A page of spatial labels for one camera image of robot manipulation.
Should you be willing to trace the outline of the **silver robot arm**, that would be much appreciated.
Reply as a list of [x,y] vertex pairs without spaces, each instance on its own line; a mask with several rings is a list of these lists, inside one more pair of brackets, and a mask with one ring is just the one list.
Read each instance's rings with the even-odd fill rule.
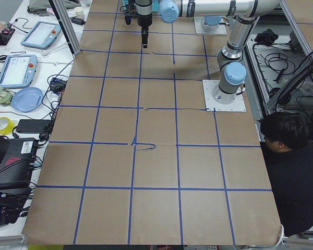
[[205,16],[203,24],[205,26],[218,26],[219,23],[221,22],[222,16]]
[[227,44],[218,53],[221,80],[212,91],[221,104],[230,104],[247,71],[240,63],[243,49],[259,17],[272,11],[279,1],[159,1],[159,15],[165,23],[179,17],[227,16],[236,18]]

